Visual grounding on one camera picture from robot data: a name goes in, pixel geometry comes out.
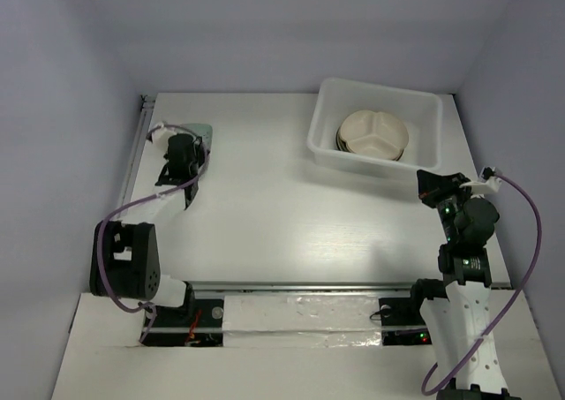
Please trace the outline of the light green rectangular dish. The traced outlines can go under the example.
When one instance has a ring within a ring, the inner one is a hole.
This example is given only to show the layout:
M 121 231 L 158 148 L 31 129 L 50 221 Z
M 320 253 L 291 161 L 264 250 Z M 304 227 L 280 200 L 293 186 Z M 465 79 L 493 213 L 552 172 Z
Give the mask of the light green rectangular dish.
M 195 138 L 200 138 L 204 143 L 208 153 L 211 152 L 212 141 L 213 141 L 213 127 L 208 124 L 184 124 L 181 128 L 190 133 Z

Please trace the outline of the cream divided dish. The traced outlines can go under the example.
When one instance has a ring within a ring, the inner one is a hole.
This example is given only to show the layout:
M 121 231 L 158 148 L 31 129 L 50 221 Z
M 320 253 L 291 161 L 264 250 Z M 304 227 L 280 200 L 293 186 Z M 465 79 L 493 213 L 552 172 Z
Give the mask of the cream divided dish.
M 401 119 L 387 112 L 367 109 L 348 115 L 338 130 L 350 153 L 379 160 L 396 157 L 407 148 L 410 139 Z

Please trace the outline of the beige bird painted plate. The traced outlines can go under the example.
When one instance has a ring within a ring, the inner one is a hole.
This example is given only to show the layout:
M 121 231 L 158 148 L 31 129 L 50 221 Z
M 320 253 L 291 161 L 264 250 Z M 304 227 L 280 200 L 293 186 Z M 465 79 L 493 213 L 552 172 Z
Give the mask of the beige bird painted plate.
M 335 145 L 336 145 L 336 148 L 337 148 L 339 151 L 348 152 L 348 153 L 350 152 L 350 150 L 349 150 L 349 148 L 348 148 L 348 146 L 347 146 L 347 143 L 345 142 L 345 140 L 344 140 L 343 137 L 341 136 L 340 130 L 337 130 L 337 131 L 336 131 L 336 134 L 335 134 Z

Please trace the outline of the light green round plate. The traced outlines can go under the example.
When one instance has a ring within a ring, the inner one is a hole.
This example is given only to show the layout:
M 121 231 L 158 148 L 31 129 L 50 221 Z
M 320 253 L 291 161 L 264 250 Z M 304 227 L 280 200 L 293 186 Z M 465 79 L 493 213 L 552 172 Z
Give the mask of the light green round plate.
M 403 156 L 404 150 L 402 150 L 396 157 L 389 159 L 390 161 L 399 161 Z

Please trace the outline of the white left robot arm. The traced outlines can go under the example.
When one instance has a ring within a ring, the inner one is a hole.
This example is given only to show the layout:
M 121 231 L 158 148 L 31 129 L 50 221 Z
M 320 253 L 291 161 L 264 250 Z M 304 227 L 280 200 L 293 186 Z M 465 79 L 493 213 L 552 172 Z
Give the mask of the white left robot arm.
M 193 131 L 148 136 L 164 164 L 151 194 L 123 205 L 94 230 L 89 290 L 128 313 L 150 310 L 162 281 L 159 230 L 191 206 L 210 150 Z

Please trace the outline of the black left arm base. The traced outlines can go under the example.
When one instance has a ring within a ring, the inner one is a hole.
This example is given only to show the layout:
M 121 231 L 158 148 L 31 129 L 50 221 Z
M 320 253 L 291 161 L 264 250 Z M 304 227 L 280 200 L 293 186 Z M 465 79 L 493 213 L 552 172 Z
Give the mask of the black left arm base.
M 142 344 L 148 347 L 222 347 L 223 298 L 189 298 L 180 307 L 157 307 Z

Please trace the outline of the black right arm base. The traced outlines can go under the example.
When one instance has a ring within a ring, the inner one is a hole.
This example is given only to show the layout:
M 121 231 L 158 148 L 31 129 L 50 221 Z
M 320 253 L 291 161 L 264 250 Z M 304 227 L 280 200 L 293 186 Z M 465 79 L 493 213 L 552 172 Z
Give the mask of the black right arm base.
M 379 299 L 377 317 L 381 325 L 384 346 L 431 345 L 432 340 L 420 314 L 425 299 L 446 298 L 441 280 L 418 279 L 410 290 L 409 297 L 385 297 Z

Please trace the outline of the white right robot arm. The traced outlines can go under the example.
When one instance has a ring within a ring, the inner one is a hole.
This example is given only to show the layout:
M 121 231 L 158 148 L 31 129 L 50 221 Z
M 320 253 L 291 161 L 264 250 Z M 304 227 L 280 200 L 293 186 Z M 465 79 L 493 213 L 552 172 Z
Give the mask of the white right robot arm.
M 486 243 L 500 215 L 474 193 L 477 184 L 456 173 L 417 173 L 418 197 L 437 211 L 446 241 L 439 248 L 440 280 L 420 279 L 406 301 L 408 315 L 424 322 L 431 337 L 438 399 L 508 399 L 491 323 L 491 269 Z

